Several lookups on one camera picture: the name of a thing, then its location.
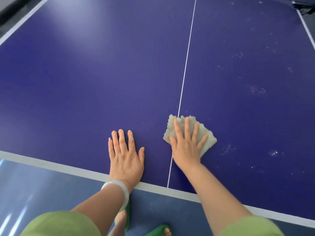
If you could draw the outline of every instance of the left hand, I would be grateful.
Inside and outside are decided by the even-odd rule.
[[[140,182],[144,170],[144,147],[141,147],[137,155],[132,131],[128,131],[128,147],[125,141],[124,131],[120,129],[119,141],[116,131],[112,132],[112,138],[108,139],[109,158],[111,169],[109,178],[122,181],[129,193]]]

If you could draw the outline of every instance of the finger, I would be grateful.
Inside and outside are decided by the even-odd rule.
[[[203,147],[203,145],[205,144],[205,142],[207,141],[208,139],[208,135],[204,135],[201,139],[201,141],[198,143],[197,147],[199,149],[201,149]]]
[[[132,134],[132,131],[130,130],[128,131],[128,149],[130,152],[136,151],[134,135]]]
[[[189,117],[185,120],[185,139],[190,140]]]
[[[120,146],[119,146],[119,141],[118,141],[116,131],[112,131],[112,138],[113,138],[115,154],[117,155],[118,153],[120,153]]]
[[[172,152],[174,152],[177,148],[177,142],[176,142],[175,138],[173,138],[173,137],[169,137],[169,140],[171,142]]]
[[[108,139],[108,153],[109,158],[112,160],[115,157],[114,144],[111,138]]]
[[[144,164],[144,147],[141,147],[138,153],[139,161],[141,164]]]
[[[125,152],[128,151],[126,140],[125,140],[124,131],[122,129],[119,129],[118,133],[119,133],[120,150],[121,150],[121,153],[124,154]]]
[[[174,128],[175,128],[175,133],[176,133],[176,136],[177,136],[177,140],[182,140],[183,139],[183,134],[181,133],[181,130],[179,128],[177,119],[174,119]]]
[[[199,129],[199,125],[198,123],[195,123],[194,132],[192,133],[192,137],[191,137],[191,140],[194,144],[197,144],[198,129]]]

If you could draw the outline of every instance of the bracelet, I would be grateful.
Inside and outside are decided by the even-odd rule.
[[[122,183],[121,181],[119,180],[112,180],[112,181],[108,181],[108,182],[105,182],[104,185],[102,186],[101,190],[105,187],[105,186],[108,186],[110,184],[114,184],[114,185],[118,185],[120,186],[120,188],[123,190],[124,192],[124,195],[125,195],[125,202],[123,204],[123,206],[121,206],[120,211],[124,210],[126,208],[126,206],[128,205],[128,201],[129,201],[129,191],[127,189],[127,187],[125,186],[124,183]]]

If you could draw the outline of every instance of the forearm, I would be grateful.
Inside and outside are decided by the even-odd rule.
[[[240,218],[252,215],[202,164],[186,176],[197,192],[214,236]]]
[[[72,211],[89,217],[98,227],[101,235],[106,235],[124,203],[124,192],[120,186],[110,184],[79,204]]]

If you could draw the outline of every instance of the blue floor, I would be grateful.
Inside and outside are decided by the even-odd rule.
[[[0,160],[0,236],[19,235],[35,217],[70,210],[103,182]],[[315,235],[315,229],[274,221],[286,236]],[[142,190],[131,195],[130,230],[144,235],[169,223],[174,235],[212,235],[201,204]]]

